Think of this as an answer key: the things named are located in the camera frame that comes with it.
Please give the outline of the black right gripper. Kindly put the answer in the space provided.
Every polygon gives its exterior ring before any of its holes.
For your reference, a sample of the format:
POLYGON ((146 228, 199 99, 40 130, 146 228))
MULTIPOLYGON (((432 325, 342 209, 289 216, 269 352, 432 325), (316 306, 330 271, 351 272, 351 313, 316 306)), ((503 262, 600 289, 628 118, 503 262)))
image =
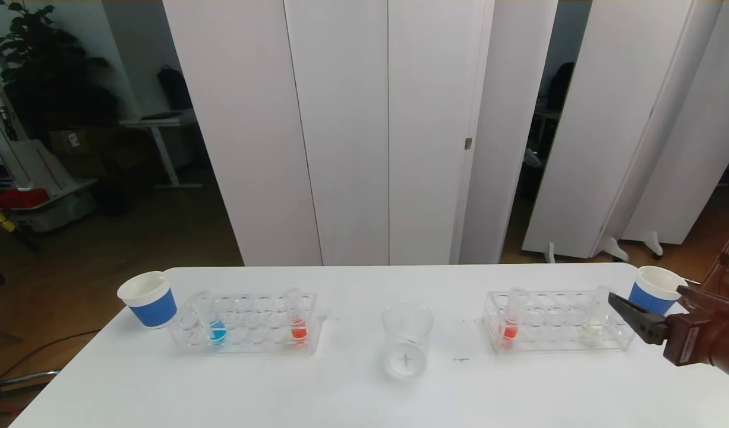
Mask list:
POLYGON ((680 304, 688 314, 665 318, 613 292, 608 303, 646 344, 661 346, 675 366, 706 364, 729 376, 729 298, 679 285, 680 304))

